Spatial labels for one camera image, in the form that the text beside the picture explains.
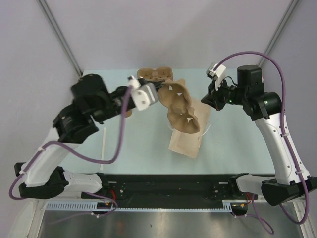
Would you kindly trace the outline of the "single brown pulp carrier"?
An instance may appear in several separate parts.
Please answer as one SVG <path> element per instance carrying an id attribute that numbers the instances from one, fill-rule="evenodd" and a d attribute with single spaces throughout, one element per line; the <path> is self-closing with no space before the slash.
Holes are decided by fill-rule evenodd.
<path id="1" fill-rule="evenodd" d="M 167 107 L 167 118 L 174 129 L 187 134 L 200 131 L 201 127 L 184 79 L 163 82 L 158 97 L 161 104 Z"/>

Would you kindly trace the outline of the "brown paper coffee cup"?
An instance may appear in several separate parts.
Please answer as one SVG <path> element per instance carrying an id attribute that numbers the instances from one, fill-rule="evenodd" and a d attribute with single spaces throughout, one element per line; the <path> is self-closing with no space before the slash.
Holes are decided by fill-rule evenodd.
<path id="1" fill-rule="evenodd" d="M 126 111 L 122 116 L 125 117 L 125 118 L 128 118 L 132 115 L 132 110 L 128 110 Z"/>

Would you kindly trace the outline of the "brown paper bag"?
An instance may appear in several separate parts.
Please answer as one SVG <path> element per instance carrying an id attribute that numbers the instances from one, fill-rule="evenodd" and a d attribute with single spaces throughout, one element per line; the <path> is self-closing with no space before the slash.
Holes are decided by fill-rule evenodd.
<path id="1" fill-rule="evenodd" d="M 211 125 L 209 121 L 211 107 L 201 103 L 200 100 L 195 98 L 192 99 L 192 107 L 194 108 L 194 115 L 198 119 L 200 131 L 197 133 L 188 134 L 174 129 L 168 149 L 190 158 L 196 158 L 199 153 L 203 136 Z"/>

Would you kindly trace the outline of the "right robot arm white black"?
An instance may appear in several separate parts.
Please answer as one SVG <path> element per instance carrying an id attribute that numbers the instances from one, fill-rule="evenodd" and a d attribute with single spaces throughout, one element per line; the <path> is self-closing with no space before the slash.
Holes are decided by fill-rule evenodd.
<path id="1" fill-rule="evenodd" d="M 275 170 L 274 177 L 254 176 L 248 173 L 235 176 L 235 183 L 229 185 L 229 195 L 240 199 L 248 193 L 258 194 L 271 206 L 301 197 L 317 188 L 317 178 L 310 175 L 301 160 L 298 160 L 300 173 L 304 177 L 301 183 L 299 173 L 285 142 L 283 132 L 287 125 L 280 125 L 282 102 L 275 92 L 265 92 L 262 69 L 257 65 L 244 65 L 237 69 L 237 83 L 229 86 L 225 80 L 226 67 L 212 63 L 206 75 L 211 79 L 208 93 L 201 102 L 217 111 L 226 104 L 240 105 L 244 112 L 256 124 L 269 150 Z"/>

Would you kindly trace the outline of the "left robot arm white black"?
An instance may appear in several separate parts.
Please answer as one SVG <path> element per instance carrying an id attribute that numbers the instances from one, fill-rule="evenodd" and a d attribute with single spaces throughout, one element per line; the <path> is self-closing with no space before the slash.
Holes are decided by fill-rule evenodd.
<path id="1" fill-rule="evenodd" d="M 106 197 L 110 185 L 103 173 L 72 173 L 60 163 L 70 153 L 96 164 L 114 163 L 123 142 L 126 113 L 131 109 L 142 111 L 156 103 L 162 86 L 163 81 L 130 76 L 126 86 L 109 92 L 100 75 L 81 77 L 70 88 L 71 104 L 53 120 L 52 128 L 34 156 L 28 162 L 15 164 L 16 179 L 9 189 L 9 197 L 16 198 L 13 195 L 15 187 L 19 191 L 18 200 L 46 200 L 66 192 L 80 193 L 83 199 Z M 121 120 L 116 151 L 111 159 L 93 159 L 76 151 L 89 136 L 98 132 L 98 124 L 116 116 Z"/>

